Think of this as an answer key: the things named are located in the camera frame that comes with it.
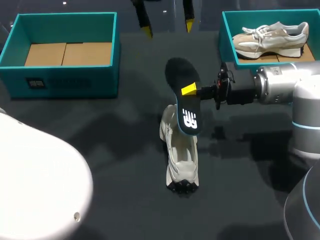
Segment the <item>white sneaker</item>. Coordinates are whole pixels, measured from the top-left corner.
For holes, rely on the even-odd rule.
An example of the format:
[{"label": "white sneaker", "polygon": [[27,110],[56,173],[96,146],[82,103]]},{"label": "white sneaker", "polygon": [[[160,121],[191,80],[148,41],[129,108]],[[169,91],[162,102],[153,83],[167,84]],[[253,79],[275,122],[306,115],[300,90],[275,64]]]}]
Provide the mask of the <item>white sneaker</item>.
[{"label": "white sneaker", "polygon": [[265,53],[299,58],[309,35],[307,22],[294,26],[285,26],[277,22],[256,29],[243,27],[242,30],[244,33],[235,35],[232,40],[235,51],[248,59],[258,59]]},{"label": "white sneaker", "polygon": [[172,191],[194,192],[199,186],[197,137],[182,133],[178,126],[177,105],[169,105],[160,123],[160,138],[169,155],[166,185]]}]

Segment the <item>dark table surface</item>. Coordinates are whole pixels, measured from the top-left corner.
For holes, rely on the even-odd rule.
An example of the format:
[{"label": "dark table surface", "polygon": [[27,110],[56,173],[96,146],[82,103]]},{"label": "dark table surface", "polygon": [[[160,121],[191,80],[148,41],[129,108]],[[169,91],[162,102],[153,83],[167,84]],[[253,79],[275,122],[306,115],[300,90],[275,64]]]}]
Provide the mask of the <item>dark table surface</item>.
[{"label": "dark table surface", "polygon": [[171,57],[188,59],[211,84],[220,67],[214,31],[121,35],[119,93],[106,100],[10,100],[0,106],[76,147],[93,175],[92,207],[75,240],[287,240],[283,206],[304,171],[287,158],[288,105],[202,103],[198,191],[166,188],[159,121],[175,97]]}]

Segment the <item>shoe tongue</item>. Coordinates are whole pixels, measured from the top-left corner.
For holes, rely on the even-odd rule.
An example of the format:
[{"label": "shoe tongue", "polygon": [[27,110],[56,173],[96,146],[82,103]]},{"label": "shoe tongue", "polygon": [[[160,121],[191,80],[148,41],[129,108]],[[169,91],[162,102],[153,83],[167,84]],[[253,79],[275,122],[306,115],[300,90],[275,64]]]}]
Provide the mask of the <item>shoe tongue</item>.
[{"label": "shoe tongue", "polygon": [[283,28],[283,24],[281,22],[276,22],[272,25],[270,25],[268,28],[271,30],[271,31],[274,31],[274,30],[277,30],[277,29],[282,29]]}]

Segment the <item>teal box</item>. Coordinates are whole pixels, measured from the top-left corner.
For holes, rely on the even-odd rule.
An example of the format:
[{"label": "teal box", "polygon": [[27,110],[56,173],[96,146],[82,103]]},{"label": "teal box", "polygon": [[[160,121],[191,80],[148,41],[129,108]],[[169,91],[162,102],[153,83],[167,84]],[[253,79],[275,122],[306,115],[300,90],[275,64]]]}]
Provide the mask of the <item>teal box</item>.
[{"label": "teal box", "polygon": [[237,69],[257,70],[260,66],[287,64],[287,62],[240,63],[232,37],[243,33],[242,27],[256,29],[262,25],[281,22],[284,25],[309,24],[307,44],[315,60],[320,60],[320,11],[318,9],[224,11],[220,23],[218,48],[222,62],[235,62]]},{"label": "teal box", "polygon": [[[100,42],[112,42],[110,65],[25,66],[31,44]],[[115,98],[119,62],[116,12],[18,14],[0,55],[0,79],[12,98]]]}]

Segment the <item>insole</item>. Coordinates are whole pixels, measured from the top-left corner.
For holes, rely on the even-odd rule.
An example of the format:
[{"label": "insole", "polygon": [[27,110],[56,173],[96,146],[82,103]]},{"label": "insole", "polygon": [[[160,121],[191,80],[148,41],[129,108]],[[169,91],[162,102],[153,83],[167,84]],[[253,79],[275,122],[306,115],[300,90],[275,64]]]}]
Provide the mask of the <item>insole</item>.
[{"label": "insole", "polygon": [[179,128],[187,135],[195,136],[202,129],[200,97],[183,96],[181,89],[193,83],[200,84],[195,67],[186,59],[174,57],[165,66],[165,78],[176,96]]},{"label": "insole", "polygon": [[191,137],[181,133],[178,127],[172,132],[171,146],[173,157],[177,162],[192,161]]}]

